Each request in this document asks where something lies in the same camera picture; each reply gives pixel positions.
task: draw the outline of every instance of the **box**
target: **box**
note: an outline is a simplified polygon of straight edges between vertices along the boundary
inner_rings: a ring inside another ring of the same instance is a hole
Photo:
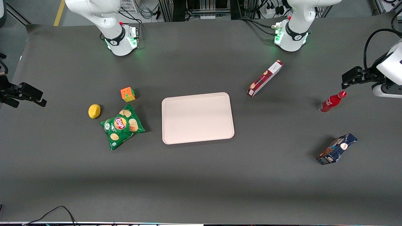
[[[265,84],[271,80],[282,68],[283,63],[277,60],[268,70],[266,70],[255,82],[248,88],[247,94],[253,97]]]
[[[357,142],[357,138],[352,134],[346,134],[334,140],[324,152],[317,158],[321,165],[326,165],[334,162],[338,162],[340,156],[349,148],[352,144]]]

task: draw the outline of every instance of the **yellow lemon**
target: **yellow lemon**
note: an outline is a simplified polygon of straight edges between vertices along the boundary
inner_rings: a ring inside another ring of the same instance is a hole
[[[100,114],[101,114],[101,108],[99,105],[91,105],[91,107],[89,107],[88,115],[89,117],[91,117],[91,119],[99,117]]]

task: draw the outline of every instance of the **white tray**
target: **white tray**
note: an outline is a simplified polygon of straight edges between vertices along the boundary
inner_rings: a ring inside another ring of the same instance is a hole
[[[225,92],[169,97],[162,101],[162,140],[181,144],[234,136],[232,109]]]

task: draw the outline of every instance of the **rubik's cube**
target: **rubik's cube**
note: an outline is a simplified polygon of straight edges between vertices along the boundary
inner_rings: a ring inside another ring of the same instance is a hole
[[[127,87],[127,88],[120,90],[120,93],[121,93],[121,97],[123,98],[123,100],[125,102],[135,100],[134,90],[131,89],[131,87]]]

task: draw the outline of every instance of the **coca-cola bottle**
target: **coca-cola bottle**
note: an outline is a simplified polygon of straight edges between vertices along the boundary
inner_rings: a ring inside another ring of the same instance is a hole
[[[342,98],[346,97],[347,93],[345,91],[341,91],[337,95],[330,96],[326,101],[322,102],[318,106],[318,110],[321,112],[328,112],[331,108],[337,106]]]

